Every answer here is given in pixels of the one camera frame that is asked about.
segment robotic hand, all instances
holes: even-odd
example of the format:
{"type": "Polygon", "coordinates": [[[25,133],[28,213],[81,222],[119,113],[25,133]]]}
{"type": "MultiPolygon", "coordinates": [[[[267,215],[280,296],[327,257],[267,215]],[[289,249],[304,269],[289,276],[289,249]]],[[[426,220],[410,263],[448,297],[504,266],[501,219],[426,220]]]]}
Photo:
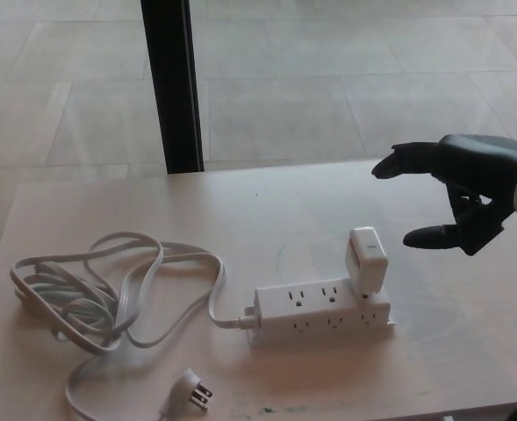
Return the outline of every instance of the robotic hand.
{"type": "Polygon", "coordinates": [[[503,231],[517,212],[517,141],[495,136],[448,135],[438,143],[405,143],[371,172],[378,179],[401,174],[431,174],[447,186],[454,225],[409,232],[405,246],[461,247],[477,253],[503,231]],[[483,203],[481,196],[490,199],[483,203]]]}

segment black pole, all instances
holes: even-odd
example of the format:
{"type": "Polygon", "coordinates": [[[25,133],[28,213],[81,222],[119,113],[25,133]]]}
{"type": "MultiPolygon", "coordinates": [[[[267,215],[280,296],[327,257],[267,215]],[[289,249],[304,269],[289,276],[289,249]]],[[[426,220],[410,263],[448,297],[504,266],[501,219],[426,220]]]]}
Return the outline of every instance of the black pole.
{"type": "Polygon", "coordinates": [[[204,170],[188,0],[141,0],[169,174],[204,170]]]}

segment power cord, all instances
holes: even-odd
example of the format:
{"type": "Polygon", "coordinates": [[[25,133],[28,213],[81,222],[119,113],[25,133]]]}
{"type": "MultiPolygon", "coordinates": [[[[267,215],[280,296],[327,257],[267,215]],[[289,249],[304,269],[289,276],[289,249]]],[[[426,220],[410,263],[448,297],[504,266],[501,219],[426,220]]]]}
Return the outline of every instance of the power cord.
{"type": "MultiPolygon", "coordinates": [[[[204,248],[158,241],[137,232],[115,232],[102,237],[90,247],[87,253],[29,257],[18,260],[11,268],[11,279],[16,285],[15,292],[24,308],[34,316],[45,320],[51,326],[52,334],[56,339],[70,340],[93,354],[93,358],[81,363],[71,372],[65,388],[68,405],[86,421],[99,421],[99,419],[77,406],[73,398],[73,390],[84,369],[97,357],[115,351],[123,334],[138,348],[156,346],[165,340],[188,314],[203,303],[207,303],[210,319],[220,328],[252,329],[258,326],[258,319],[254,316],[228,320],[216,318],[215,301],[225,278],[225,266],[221,259],[204,248]],[[110,242],[119,242],[119,244],[111,246],[108,245],[110,242]],[[131,250],[143,253],[152,251],[153,256],[131,270],[122,280],[119,290],[95,272],[90,265],[92,260],[131,250]],[[153,340],[137,339],[131,328],[142,312],[143,303],[156,271],[162,265],[185,261],[205,261],[214,266],[216,278],[211,289],[191,303],[161,336],[153,340]],[[72,274],[61,266],[62,263],[70,262],[82,262],[89,277],[83,278],[72,274]],[[19,272],[24,268],[33,268],[33,274],[21,276],[19,272]],[[139,276],[143,278],[137,299],[131,308],[130,288],[133,280],[139,276]]],[[[186,374],[176,383],[181,382],[185,376],[186,374]]],[[[171,390],[167,403],[172,402],[170,398],[173,391],[174,389],[171,390]]]]}

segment white table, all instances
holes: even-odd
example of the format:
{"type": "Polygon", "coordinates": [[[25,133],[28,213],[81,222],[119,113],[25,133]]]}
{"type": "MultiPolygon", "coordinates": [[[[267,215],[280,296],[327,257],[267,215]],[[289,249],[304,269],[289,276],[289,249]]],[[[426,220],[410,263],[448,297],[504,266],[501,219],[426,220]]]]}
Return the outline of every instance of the white table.
{"type": "MultiPolygon", "coordinates": [[[[381,182],[373,165],[22,187],[0,246],[0,420],[67,419],[63,385],[85,358],[23,313],[10,264],[81,252],[123,230],[221,256],[229,277],[218,314],[229,317],[258,285],[345,275],[348,230],[373,225],[391,262],[385,282],[397,325],[390,338],[349,346],[252,350],[244,332],[220,330],[200,311],[166,349],[126,347],[108,364],[110,380],[84,385],[79,398],[103,419],[155,419],[186,367],[215,392],[210,421],[359,421],[515,406],[517,216],[473,258],[406,248],[409,230],[452,219],[445,188],[429,176],[381,182]]],[[[202,288],[197,275],[158,282],[144,332],[165,327],[202,288]]]]}

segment electrical outlet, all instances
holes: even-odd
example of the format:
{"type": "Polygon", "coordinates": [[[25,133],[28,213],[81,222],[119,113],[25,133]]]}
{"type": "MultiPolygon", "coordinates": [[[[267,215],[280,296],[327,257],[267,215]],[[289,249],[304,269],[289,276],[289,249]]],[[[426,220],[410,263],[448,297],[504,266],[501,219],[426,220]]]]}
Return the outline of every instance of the electrical outlet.
{"type": "Polygon", "coordinates": [[[253,341],[342,335],[392,325],[391,304],[378,294],[357,295],[348,278],[259,288],[247,314],[258,317],[253,341]]]}

